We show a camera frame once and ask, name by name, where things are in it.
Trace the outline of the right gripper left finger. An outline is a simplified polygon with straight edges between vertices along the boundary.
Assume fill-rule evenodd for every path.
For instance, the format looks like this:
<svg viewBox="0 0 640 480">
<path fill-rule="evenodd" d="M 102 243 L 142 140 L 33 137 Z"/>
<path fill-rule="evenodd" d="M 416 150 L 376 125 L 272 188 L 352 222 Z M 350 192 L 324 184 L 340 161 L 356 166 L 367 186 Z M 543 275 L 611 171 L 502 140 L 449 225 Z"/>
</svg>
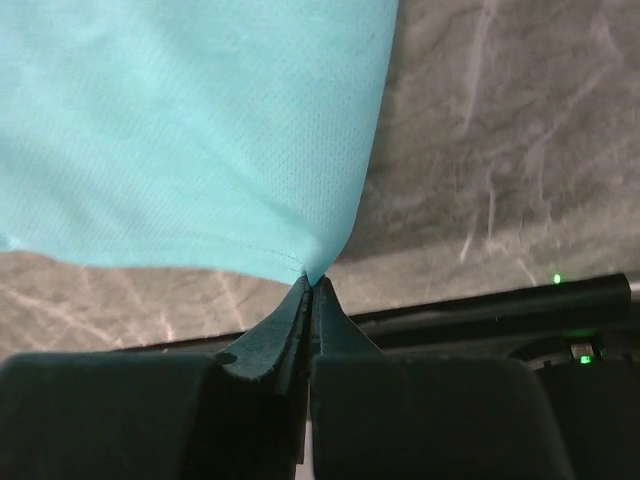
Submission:
<svg viewBox="0 0 640 480">
<path fill-rule="evenodd" d="M 217 351 L 29 353 L 1 366 L 5 479 L 291 479 L 311 287 Z"/>
</svg>

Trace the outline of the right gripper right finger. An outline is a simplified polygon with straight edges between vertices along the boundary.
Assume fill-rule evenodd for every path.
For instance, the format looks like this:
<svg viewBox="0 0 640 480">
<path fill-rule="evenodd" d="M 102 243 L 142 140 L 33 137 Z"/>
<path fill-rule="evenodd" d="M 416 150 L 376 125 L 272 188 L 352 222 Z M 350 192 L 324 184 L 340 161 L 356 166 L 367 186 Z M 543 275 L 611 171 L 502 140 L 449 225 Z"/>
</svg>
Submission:
<svg viewBox="0 0 640 480">
<path fill-rule="evenodd" d="M 384 354 L 313 290 L 310 408 L 319 479 L 570 479 L 536 376 L 507 359 Z"/>
</svg>

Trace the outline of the teal t shirt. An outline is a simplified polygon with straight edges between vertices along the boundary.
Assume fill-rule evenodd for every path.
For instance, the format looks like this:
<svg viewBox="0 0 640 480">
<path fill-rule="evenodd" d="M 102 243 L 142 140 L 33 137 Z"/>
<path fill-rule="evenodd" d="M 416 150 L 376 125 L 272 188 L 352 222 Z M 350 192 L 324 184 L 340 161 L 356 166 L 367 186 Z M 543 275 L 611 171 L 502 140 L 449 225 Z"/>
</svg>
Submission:
<svg viewBox="0 0 640 480">
<path fill-rule="evenodd" d="M 394 1 L 5 1 L 1 248 L 316 282 L 354 225 Z"/>
</svg>

